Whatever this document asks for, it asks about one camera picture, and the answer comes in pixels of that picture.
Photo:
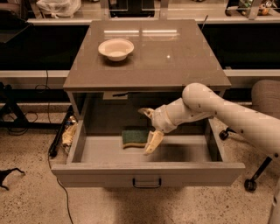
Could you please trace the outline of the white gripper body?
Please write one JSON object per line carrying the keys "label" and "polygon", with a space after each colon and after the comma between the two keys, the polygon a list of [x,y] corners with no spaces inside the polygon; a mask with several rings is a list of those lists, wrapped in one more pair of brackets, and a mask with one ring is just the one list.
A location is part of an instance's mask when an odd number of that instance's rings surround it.
{"label": "white gripper body", "polygon": [[168,116],[166,105],[156,108],[153,111],[151,124],[156,130],[162,131],[163,133],[170,133],[177,128]]}

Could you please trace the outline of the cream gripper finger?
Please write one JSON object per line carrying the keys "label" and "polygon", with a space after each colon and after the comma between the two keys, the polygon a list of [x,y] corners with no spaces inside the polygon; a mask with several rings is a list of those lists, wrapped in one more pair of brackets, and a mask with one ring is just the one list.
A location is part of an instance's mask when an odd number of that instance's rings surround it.
{"label": "cream gripper finger", "polygon": [[147,116],[149,119],[152,118],[154,110],[152,108],[140,108],[138,112],[142,115]]}
{"label": "cream gripper finger", "polygon": [[147,138],[147,144],[144,148],[144,154],[150,155],[151,153],[153,153],[163,141],[164,136],[165,134],[160,130],[150,131]]}

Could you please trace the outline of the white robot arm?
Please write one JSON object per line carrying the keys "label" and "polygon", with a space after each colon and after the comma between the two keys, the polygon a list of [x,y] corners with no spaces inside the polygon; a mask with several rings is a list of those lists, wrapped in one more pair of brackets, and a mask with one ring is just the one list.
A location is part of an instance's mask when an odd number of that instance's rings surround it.
{"label": "white robot arm", "polygon": [[155,128],[148,135],[145,153],[151,154],[163,141],[164,135],[182,123],[192,123],[214,116],[225,123],[233,132],[241,135],[256,148],[264,151],[267,158],[254,176],[247,179],[244,187],[252,192],[256,179],[270,161],[280,158],[280,120],[251,108],[227,101],[209,87],[192,83],[187,85],[182,96],[159,108],[141,108],[140,113],[150,118]]}

